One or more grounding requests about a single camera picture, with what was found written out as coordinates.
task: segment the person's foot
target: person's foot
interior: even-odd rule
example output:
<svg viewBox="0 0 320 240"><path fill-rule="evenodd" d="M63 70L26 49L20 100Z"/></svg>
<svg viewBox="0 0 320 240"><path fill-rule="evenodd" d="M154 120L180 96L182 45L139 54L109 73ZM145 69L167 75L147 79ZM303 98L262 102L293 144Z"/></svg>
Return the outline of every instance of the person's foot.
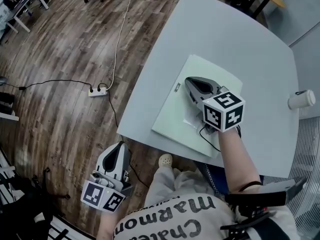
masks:
<svg viewBox="0 0 320 240"><path fill-rule="evenodd" d="M166 153L159 157L159 167L172 166L172 155Z"/></svg>

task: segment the wooden floor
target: wooden floor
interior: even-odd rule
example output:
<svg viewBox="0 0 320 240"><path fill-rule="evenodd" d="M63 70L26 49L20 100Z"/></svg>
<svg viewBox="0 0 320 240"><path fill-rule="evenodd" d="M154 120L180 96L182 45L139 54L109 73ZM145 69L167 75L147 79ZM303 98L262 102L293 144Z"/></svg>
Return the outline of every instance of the wooden floor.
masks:
<svg viewBox="0 0 320 240"><path fill-rule="evenodd" d="M111 101L120 121L126 104L148 55L179 0L131 0L117 54L115 83ZM115 47L128 0L51 0L49 10L35 1L33 17L21 20L5 35L0 46L0 76L15 86L26 86L50 79L73 79L110 84ZM112 108L105 97L88 97L88 86L73 82L51 82L14 94L13 109L19 122L1 119L0 143L19 174L40 176L50 167L48 185L52 193L66 194L70 200L59 203L66 218L95 235L100 213L80 202L84 180L94 169L98 156L118 142ZM132 150L132 166L141 180L150 184L163 153L126 139ZM174 165L194 170L192 161L174 157ZM130 199L122 206L128 213L140 208L148 189L130 172L135 185Z"/></svg>

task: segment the white cup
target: white cup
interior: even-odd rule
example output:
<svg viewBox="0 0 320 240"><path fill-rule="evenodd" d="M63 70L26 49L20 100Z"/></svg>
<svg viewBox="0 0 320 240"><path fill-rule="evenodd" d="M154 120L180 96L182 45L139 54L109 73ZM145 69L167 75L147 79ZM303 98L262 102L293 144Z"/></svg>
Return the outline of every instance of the white cup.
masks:
<svg viewBox="0 0 320 240"><path fill-rule="evenodd" d="M313 106L315 103L316 97L312 90L297 91L288 99L288 106L291 110Z"/></svg>

